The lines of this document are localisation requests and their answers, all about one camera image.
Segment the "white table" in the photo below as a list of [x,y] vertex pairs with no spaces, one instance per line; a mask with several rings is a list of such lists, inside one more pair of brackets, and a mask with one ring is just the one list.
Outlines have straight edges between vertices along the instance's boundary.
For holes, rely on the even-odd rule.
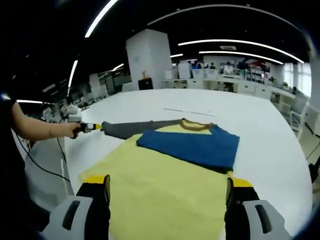
[[226,82],[226,83],[232,83],[232,84],[246,84],[246,85],[252,85],[255,87],[258,86],[264,86],[266,88],[270,88],[271,92],[280,94],[281,96],[286,96],[292,99],[295,99],[296,95],[294,95],[291,92],[288,92],[284,89],[275,87],[275,86],[271,86],[271,85],[265,85],[262,83],[258,83],[258,82],[254,82],[254,81],[247,81],[247,80],[243,80],[243,79],[239,79],[239,76],[232,76],[230,75],[229,77],[225,77],[227,75],[219,75],[219,77],[217,79],[212,79],[212,78],[204,78],[204,79],[171,79],[171,80],[164,80],[162,81],[163,83],[174,83],[176,81],[187,81],[187,80],[195,80],[195,81],[213,81],[213,82]]
[[[282,214],[288,232],[295,235],[310,217],[312,184],[307,161],[290,126],[268,100],[213,90],[131,91],[93,104],[82,116],[89,123],[187,118],[218,124],[240,136],[234,176],[250,181],[259,198],[268,200]],[[74,192],[81,185],[78,175],[122,142],[101,131],[65,139]]]

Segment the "white pillar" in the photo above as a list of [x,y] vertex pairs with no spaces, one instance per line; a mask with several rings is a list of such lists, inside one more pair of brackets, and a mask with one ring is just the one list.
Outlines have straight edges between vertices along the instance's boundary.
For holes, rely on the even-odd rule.
[[293,64],[293,86],[298,88],[298,64]]
[[98,98],[101,94],[101,86],[100,86],[98,73],[94,73],[89,76],[89,84],[91,87],[91,92],[93,93],[94,97]]
[[162,88],[166,70],[172,68],[168,35],[145,29],[126,41],[126,51],[133,89],[139,90],[143,71],[152,78],[154,89]]
[[310,58],[311,67],[311,97],[310,105],[320,111],[320,56]]
[[87,83],[82,83],[81,85],[79,85],[79,91],[84,97],[87,96],[88,94]]
[[283,65],[270,65],[270,74],[276,79],[277,83],[282,85],[285,80],[284,66]]

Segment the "white chair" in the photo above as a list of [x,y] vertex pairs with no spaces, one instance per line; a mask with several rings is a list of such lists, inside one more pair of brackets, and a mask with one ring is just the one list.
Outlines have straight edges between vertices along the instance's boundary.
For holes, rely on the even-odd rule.
[[305,124],[305,118],[308,108],[308,97],[302,93],[297,93],[293,105],[283,103],[283,106],[289,107],[289,112],[282,112],[281,114],[289,123],[292,130],[298,132],[297,138],[300,139]]
[[134,86],[132,84],[132,81],[131,82],[127,82],[127,83],[124,83],[122,85],[122,92],[131,92],[134,90]]

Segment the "white cabinet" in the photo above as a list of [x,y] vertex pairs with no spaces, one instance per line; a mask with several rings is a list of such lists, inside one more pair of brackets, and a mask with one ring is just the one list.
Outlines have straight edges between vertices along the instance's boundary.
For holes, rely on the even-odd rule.
[[262,99],[271,99],[271,87],[267,85],[261,85],[255,87],[255,96]]
[[255,96],[256,95],[256,86],[253,84],[250,84],[250,83],[246,83],[246,82],[242,83],[241,82],[238,84],[237,93]]
[[204,81],[201,79],[189,79],[186,82],[188,89],[204,89]]

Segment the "folded clothing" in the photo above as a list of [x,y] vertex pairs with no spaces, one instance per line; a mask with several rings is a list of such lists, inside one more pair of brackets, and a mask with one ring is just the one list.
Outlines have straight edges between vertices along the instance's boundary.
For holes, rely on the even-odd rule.
[[110,175],[109,230],[114,239],[219,239],[225,225],[227,176],[139,147],[140,136],[124,141],[80,175],[90,182]]
[[205,168],[232,171],[240,138],[218,125],[209,131],[211,134],[146,130],[136,143]]

